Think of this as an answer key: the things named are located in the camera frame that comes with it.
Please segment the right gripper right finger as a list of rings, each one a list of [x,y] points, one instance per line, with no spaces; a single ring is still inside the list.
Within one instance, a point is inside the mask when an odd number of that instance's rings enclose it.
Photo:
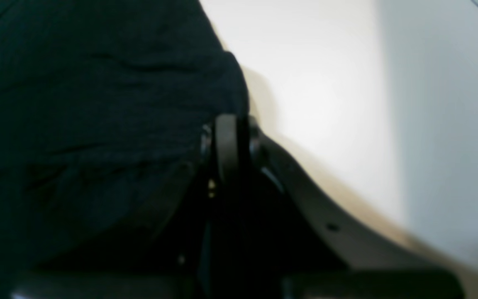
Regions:
[[[397,246],[353,218],[333,201],[285,148],[260,129],[254,117],[216,118],[216,155],[220,178],[234,182],[245,165],[267,176],[300,212],[334,254],[353,270],[431,269],[432,263]]]

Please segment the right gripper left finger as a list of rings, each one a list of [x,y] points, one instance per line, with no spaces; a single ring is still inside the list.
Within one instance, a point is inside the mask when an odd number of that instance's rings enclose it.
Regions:
[[[210,212],[213,143],[214,125],[204,125],[196,150],[131,216],[131,248],[184,250],[201,243]]]

